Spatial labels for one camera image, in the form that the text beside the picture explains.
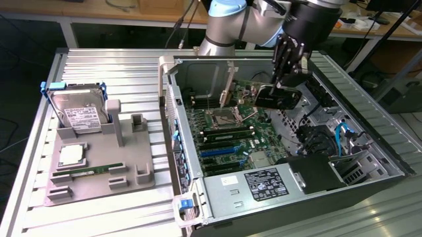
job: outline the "aluminum extrusion table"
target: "aluminum extrusion table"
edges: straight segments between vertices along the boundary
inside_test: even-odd
[[[271,56],[271,51],[238,51]],[[193,50],[71,49],[55,56],[48,83],[103,80],[109,97],[121,99],[121,119],[142,112],[149,119],[157,185],[145,191],[44,207],[46,184],[58,119],[42,99],[31,136],[3,217],[0,236],[166,236],[182,231],[173,216],[173,186],[159,114],[158,60],[162,55],[194,55]],[[313,61],[362,112],[397,153],[422,173],[421,145],[406,134],[334,61],[314,53]],[[422,235],[421,175],[356,206],[254,235],[255,237],[333,237]]]

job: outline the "sticker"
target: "sticker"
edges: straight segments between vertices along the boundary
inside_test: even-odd
[[[223,186],[226,186],[226,185],[237,184],[239,182],[238,182],[237,176],[229,176],[229,177],[222,178],[222,183],[223,183]]]
[[[263,201],[289,194],[277,168],[246,173],[245,178],[255,201]]]
[[[95,107],[64,109],[67,119],[75,130],[101,128],[101,119]]]
[[[80,177],[80,176],[87,176],[87,175],[92,175],[95,174],[94,171],[87,171],[87,172],[80,172],[80,173],[76,173],[76,174],[71,174],[72,177]]]

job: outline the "hard drive label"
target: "hard drive label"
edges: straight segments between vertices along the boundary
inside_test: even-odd
[[[99,128],[101,119],[95,107],[64,109],[67,119],[75,130]]]

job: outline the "hard drive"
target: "hard drive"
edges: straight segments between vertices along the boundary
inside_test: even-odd
[[[70,84],[52,82],[50,88],[42,87],[62,127],[72,127],[75,133],[102,131],[102,124],[110,123],[106,111],[105,84]]]

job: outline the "blue pcie slot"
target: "blue pcie slot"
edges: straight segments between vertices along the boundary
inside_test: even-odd
[[[209,151],[209,152],[201,152],[202,157],[214,157],[219,155],[227,155],[234,154],[239,151],[239,147],[233,147],[225,150],[217,150],[217,151]]]

